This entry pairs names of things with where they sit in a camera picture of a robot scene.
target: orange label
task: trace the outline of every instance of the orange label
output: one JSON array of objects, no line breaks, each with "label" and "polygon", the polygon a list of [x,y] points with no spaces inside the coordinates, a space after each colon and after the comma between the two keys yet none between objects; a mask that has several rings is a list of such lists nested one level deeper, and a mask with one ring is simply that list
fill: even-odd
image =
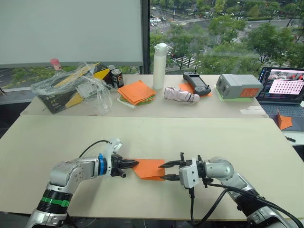
[{"label": "orange label", "polygon": [[256,96],[259,89],[257,88],[250,88],[250,89],[244,89],[241,93],[240,97],[254,97]]}]

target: pink bottle cap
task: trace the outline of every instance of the pink bottle cap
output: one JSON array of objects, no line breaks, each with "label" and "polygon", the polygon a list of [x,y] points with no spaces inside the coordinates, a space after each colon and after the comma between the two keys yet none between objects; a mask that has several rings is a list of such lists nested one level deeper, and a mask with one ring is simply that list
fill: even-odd
[{"label": "pink bottle cap", "polygon": [[52,65],[58,65],[59,64],[59,60],[57,58],[53,58],[53,59],[51,59],[51,64]]}]

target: plastic bottle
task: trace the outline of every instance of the plastic bottle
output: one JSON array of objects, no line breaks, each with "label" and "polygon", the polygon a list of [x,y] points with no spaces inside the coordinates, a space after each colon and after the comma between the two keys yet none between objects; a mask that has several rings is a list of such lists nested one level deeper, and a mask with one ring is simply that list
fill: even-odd
[{"label": "plastic bottle", "polygon": [[58,77],[63,77],[64,74],[66,74],[66,71],[64,71],[61,68],[61,65],[59,63],[59,60],[57,58],[53,58],[51,59],[51,64],[53,65],[54,69],[55,69],[55,74],[54,76],[58,76]]},{"label": "plastic bottle", "polygon": [[157,90],[163,88],[168,47],[166,44],[160,43],[154,49],[153,88]]}]

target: laptop keyboard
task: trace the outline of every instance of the laptop keyboard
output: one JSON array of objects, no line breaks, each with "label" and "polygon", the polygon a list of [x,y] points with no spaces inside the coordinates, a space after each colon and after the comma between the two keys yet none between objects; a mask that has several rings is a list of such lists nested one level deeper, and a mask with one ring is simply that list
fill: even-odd
[{"label": "laptop keyboard", "polygon": [[277,115],[279,110],[281,115],[292,117],[304,117],[304,108],[301,106],[286,106],[286,105],[266,105],[261,104],[262,108],[268,115]]}]

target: laptop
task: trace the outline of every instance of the laptop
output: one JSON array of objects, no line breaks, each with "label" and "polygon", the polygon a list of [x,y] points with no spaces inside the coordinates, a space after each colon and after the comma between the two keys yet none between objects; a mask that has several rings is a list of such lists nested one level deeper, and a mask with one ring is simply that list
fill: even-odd
[{"label": "laptop", "polygon": [[304,69],[264,67],[258,80],[264,88],[256,98],[269,117],[277,123],[279,111],[292,117],[285,131],[304,131]]}]

